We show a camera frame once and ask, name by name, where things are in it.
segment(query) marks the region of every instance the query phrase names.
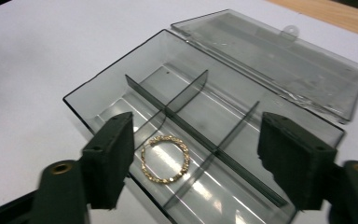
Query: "gold bracelet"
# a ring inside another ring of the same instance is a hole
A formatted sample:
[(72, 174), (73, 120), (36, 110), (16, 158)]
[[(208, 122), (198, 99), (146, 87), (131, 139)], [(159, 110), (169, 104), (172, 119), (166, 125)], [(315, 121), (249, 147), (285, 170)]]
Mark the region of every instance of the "gold bracelet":
[[(183, 152), (183, 156), (185, 158), (185, 162), (182, 165), (182, 169), (179, 171), (179, 173), (171, 178), (167, 179), (160, 179), (153, 175), (151, 175), (147, 169), (146, 169), (146, 161), (145, 161), (145, 146), (150, 145), (151, 147), (155, 146), (158, 142), (172, 142), (175, 145), (177, 145)], [(142, 160), (142, 171), (146, 175), (146, 177), (156, 183), (159, 184), (171, 184), (175, 181), (177, 181), (180, 177), (182, 177), (185, 173), (188, 171), (188, 165), (190, 164), (190, 155), (188, 154), (187, 146), (183, 143), (183, 141), (177, 137), (173, 137), (171, 135), (160, 135), (157, 137), (154, 137), (149, 140), (149, 143), (142, 147), (142, 154), (141, 154), (141, 160)]]

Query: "hinged lid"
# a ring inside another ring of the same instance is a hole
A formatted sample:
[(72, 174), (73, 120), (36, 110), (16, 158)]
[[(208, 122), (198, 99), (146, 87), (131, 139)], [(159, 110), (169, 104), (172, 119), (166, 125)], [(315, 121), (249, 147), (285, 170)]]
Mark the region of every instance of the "hinged lid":
[(358, 100), (358, 63), (233, 10), (172, 25), (198, 49), (241, 70), (281, 97), (341, 123)]

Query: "wooden surface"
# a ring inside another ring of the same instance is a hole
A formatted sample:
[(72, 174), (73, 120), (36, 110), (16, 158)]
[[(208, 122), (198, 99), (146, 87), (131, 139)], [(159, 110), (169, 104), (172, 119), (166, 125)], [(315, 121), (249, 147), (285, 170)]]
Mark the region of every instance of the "wooden surface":
[(358, 34), (358, 8), (330, 0), (268, 0)]

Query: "plastic divider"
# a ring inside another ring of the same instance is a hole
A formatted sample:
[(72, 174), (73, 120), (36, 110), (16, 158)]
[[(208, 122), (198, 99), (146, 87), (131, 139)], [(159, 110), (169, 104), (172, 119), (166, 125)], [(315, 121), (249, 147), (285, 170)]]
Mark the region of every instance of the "plastic divider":
[(159, 99), (153, 96), (150, 92), (145, 90), (140, 84), (135, 82), (129, 76), (126, 75), (127, 82), (130, 87), (137, 91), (141, 96), (143, 96), (147, 101), (149, 101), (153, 106), (155, 106), (160, 111), (152, 118), (150, 121), (153, 123), (147, 122), (135, 133), (135, 145), (138, 148), (147, 138), (149, 138), (157, 129), (160, 127), (164, 120), (165, 116), (172, 120), (176, 125), (178, 125), (182, 130), (192, 136), (196, 141), (208, 149), (212, 154), (205, 160), (205, 162), (197, 169), (197, 171), (185, 182), (185, 184), (177, 190), (173, 196), (165, 203), (163, 206), (165, 209), (175, 205), (179, 202), (180, 198), (183, 197), (189, 189), (191, 189), (192, 184), (197, 181), (198, 178), (204, 173), (208, 166), (212, 163), (213, 159), (217, 157), (225, 165), (231, 168), (236, 174), (241, 178), (247, 181), (251, 186), (258, 190), (262, 195), (264, 195), (268, 200), (274, 203), (277, 207), (282, 207), (287, 204), (287, 201), (269, 188), (266, 184), (260, 181), (256, 176), (246, 170), (243, 166), (237, 163), (232, 159), (227, 153), (223, 150), (229, 145), (229, 143), (235, 138), (235, 136), (243, 129), (248, 123), (249, 119), (252, 117), (259, 102), (256, 102), (253, 107), (249, 110), (248, 113), (237, 123), (237, 125), (231, 130), (231, 132), (224, 138), (224, 140), (219, 144), (215, 145), (202, 133), (193, 128), (188, 124), (184, 119), (180, 118), (177, 115), (177, 112), (180, 111), (186, 104), (188, 104), (194, 97), (199, 94), (203, 87), (206, 84), (208, 77), (208, 70), (199, 75), (194, 79), (184, 90), (182, 90), (176, 97), (174, 97), (167, 105), (164, 105)]

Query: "white surface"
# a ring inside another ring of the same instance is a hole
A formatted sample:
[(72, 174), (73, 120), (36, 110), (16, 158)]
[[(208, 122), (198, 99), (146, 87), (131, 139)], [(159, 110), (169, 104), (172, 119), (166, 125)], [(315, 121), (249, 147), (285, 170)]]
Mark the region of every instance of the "white surface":
[[(90, 134), (62, 102), (65, 94), (171, 23), (226, 8), (278, 29), (296, 25), (302, 39), (358, 62), (357, 34), (264, 1), (14, 0), (0, 6), (0, 205), (34, 190), (49, 164), (79, 158)], [(343, 129), (339, 164), (358, 160), (358, 108)], [(136, 188), (125, 189), (118, 210), (92, 212), (92, 221), (166, 222), (134, 194)], [(327, 205), (299, 214), (295, 223), (326, 223)]]

